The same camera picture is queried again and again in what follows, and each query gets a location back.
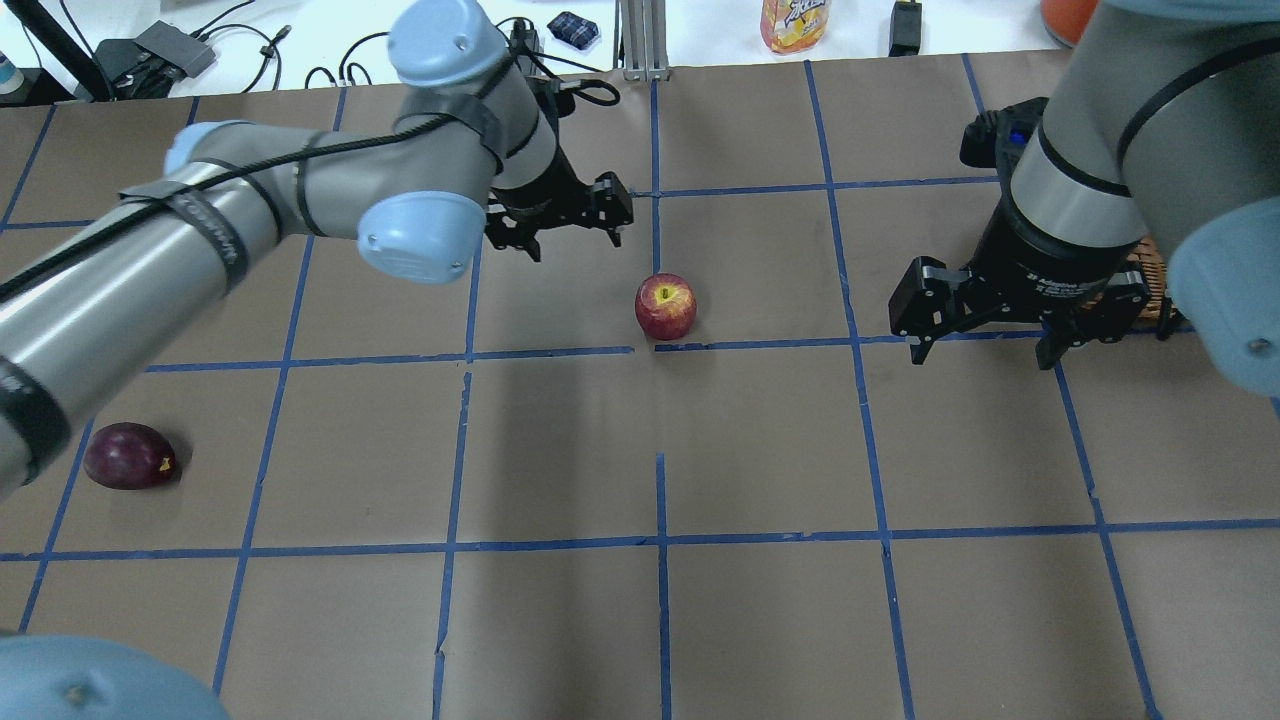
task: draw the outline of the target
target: dark purple fruit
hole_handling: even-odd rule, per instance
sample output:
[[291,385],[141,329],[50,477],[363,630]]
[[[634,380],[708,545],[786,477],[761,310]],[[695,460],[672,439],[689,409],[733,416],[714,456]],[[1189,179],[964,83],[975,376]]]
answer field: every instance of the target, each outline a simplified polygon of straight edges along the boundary
[[116,423],[90,438],[84,471],[95,483],[111,489],[142,489],[173,480],[178,456],[154,428]]

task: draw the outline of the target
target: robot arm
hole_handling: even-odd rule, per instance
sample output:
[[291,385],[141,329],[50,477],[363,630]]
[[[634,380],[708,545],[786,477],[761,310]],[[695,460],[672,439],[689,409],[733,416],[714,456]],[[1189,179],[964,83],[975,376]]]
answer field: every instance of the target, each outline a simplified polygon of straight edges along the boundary
[[1217,368],[1280,395],[1280,5],[1105,0],[1053,99],[979,117],[961,160],[1002,196],[969,263],[916,258],[895,291],[914,363],[991,320],[1043,324],[1042,369],[1119,341],[1149,231]]
[[389,47],[411,87],[393,135],[192,126],[164,179],[125,190],[3,286],[0,498],[285,236],[353,238],[374,266],[424,283],[465,274],[485,232],[535,260],[541,228],[602,228],[618,245],[626,188],[613,173],[577,179],[556,126],[571,99],[520,73],[475,0],[416,3]]

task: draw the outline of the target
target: white surface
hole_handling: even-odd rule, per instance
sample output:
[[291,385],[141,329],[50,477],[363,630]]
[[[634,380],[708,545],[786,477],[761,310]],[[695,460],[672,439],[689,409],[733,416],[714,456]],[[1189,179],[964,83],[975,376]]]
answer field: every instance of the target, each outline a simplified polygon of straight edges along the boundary
[[[41,0],[50,14],[70,32],[56,0]],[[68,0],[90,42],[106,37],[136,37],[161,19],[191,32],[237,0]],[[390,28],[412,0],[257,0],[219,22],[244,23],[268,36],[284,24],[293,32],[280,44],[284,59],[282,88],[302,87],[312,67],[324,65],[337,74],[337,64],[352,42],[365,35]],[[737,65],[800,59],[874,58],[888,53],[888,18],[892,0],[831,0],[827,36],[812,50],[773,55],[760,40],[759,0],[667,0],[667,54],[678,65]],[[544,36],[545,51],[594,65],[612,65],[614,35],[613,0],[480,0],[498,22],[511,15],[532,19]],[[923,0],[923,53],[991,53],[1056,47],[1039,19],[1039,0]],[[547,22],[571,10],[600,26],[600,40],[580,53],[553,37]],[[172,95],[216,95],[239,92],[261,63],[262,40],[248,31],[223,31],[210,41],[218,60],[197,78],[186,79]],[[0,5],[0,50],[19,67],[35,67],[36,58],[17,19]],[[41,49],[45,67],[64,85],[70,74]],[[379,38],[356,51],[375,83],[397,82],[387,61],[385,41]],[[550,63],[553,69],[571,68]],[[271,87],[275,68],[269,67],[259,90]]]

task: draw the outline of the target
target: black pole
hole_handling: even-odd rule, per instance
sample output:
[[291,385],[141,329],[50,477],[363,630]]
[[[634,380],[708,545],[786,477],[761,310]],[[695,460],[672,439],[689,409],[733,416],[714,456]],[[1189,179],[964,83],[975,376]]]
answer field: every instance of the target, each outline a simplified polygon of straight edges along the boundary
[[67,68],[95,101],[102,102],[111,99],[108,91],[106,79],[101,70],[72,36],[67,35],[63,26],[40,5],[40,0],[4,0],[18,22],[27,26],[27,29],[40,40],[41,45],[52,53],[54,58]]

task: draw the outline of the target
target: orange object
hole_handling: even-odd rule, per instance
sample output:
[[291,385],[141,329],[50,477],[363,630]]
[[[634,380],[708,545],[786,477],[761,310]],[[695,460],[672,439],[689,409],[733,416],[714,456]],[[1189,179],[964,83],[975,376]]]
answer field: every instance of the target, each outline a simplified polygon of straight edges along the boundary
[[1053,37],[1075,47],[1097,6],[1098,0],[1041,0],[1041,17]]
[[764,0],[760,37],[778,55],[814,46],[827,32],[831,0]]

